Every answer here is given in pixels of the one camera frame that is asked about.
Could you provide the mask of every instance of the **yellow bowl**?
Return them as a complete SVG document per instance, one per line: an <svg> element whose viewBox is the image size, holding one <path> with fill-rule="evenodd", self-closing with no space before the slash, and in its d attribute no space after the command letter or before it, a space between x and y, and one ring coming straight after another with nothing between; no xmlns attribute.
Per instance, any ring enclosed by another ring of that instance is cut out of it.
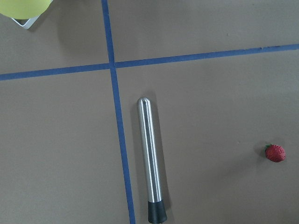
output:
<svg viewBox="0 0 299 224"><path fill-rule="evenodd" d="M42 14L51 0L0 0L0 13L18 20L26 20Z"/></svg>

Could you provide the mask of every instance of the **blue tape line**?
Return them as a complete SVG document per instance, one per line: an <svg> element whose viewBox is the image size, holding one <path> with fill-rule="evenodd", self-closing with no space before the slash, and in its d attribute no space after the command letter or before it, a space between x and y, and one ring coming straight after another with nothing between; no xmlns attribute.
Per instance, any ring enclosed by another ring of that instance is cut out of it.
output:
<svg viewBox="0 0 299 224"><path fill-rule="evenodd" d="M150 58L150 59L142 59L142 60L134 60L134 61L116 62L115 66L116 66L116 68L126 68L126 67L135 67L135 66L150 65L150 64L183 62L183 61L191 61L191 60L216 58L216 57L250 55L250 54L259 54L259 53L266 53L266 52L298 50L298 49L299 49L299 44L290 44L290 45L272 46L272 47L265 47L265 48L227 50L227 51L218 51L218 52L193 54L193 55L181 55L181 56L170 56L170 57L160 57L160 58Z"/></svg>
<svg viewBox="0 0 299 224"><path fill-rule="evenodd" d="M116 113L117 130L118 130L118 137L119 137L120 148L121 148L121 162L122 162L123 176L125 180L129 220L131 224L135 224L134 204L133 204L131 180L130 180L130 173L129 173L129 166L128 166L125 133L124 133L123 121L122 121L121 100L120 100L117 73L116 73L116 67L114 61L114 49L113 49L113 41L112 41L107 0L102 0L102 10L104 16L104 25L105 25L106 42L107 42L107 50L108 50L110 73L111 73L114 106L115 106L115 113Z"/></svg>
<svg viewBox="0 0 299 224"><path fill-rule="evenodd" d="M29 78L29 77L39 77L39 76L51 76L51 75L61 75L74 72L83 71L96 71L109 69L109 64L92 64L92 65L82 65L59 69L46 69L46 70L36 70L36 71L25 71L16 72L0 75L0 81L18 78Z"/></svg>

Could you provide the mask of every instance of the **red strawberry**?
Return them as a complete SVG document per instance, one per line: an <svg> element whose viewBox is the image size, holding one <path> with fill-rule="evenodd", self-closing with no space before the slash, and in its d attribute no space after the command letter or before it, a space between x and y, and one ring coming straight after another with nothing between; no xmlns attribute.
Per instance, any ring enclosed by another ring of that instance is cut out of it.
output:
<svg viewBox="0 0 299 224"><path fill-rule="evenodd" d="M285 159L285 150L278 145L267 145L266 157L273 162L280 162Z"/></svg>

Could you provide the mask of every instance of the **metal rod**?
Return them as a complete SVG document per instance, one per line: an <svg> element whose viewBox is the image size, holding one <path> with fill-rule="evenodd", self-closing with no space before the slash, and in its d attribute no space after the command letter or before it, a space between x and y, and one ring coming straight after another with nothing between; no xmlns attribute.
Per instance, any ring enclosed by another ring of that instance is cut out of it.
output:
<svg viewBox="0 0 299 224"><path fill-rule="evenodd" d="M147 178L148 200L155 203L162 201L162 193L150 100L143 97L138 100L137 104Z"/></svg>

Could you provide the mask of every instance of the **white base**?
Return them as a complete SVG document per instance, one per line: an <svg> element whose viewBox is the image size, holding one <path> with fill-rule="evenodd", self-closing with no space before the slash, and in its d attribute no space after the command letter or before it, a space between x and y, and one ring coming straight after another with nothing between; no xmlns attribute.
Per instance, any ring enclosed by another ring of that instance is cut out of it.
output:
<svg viewBox="0 0 299 224"><path fill-rule="evenodd" d="M16 19L14 19L14 18L12 18L12 19L13 19L13 21L15 21L20 27L23 27L24 29L29 29L29 28L32 26L32 24L38 19L38 17L40 17L40 15L28 19L27 22L26 22L24 25L20 24L20 23L19 23Z"/></svg>

